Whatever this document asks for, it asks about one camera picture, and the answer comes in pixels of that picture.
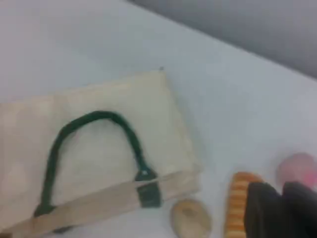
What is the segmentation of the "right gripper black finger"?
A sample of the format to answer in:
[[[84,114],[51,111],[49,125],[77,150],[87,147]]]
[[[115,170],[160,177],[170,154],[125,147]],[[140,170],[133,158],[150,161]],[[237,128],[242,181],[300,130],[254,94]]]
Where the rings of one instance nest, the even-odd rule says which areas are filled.
[[[248,238],[280,238],[283,227],[281,196],[268,183],[252,182],[248,185],[244,227]]]
[[[299,238],[317,236],[317,192],[299,182],[283,186],[283,201],[292,214]]]

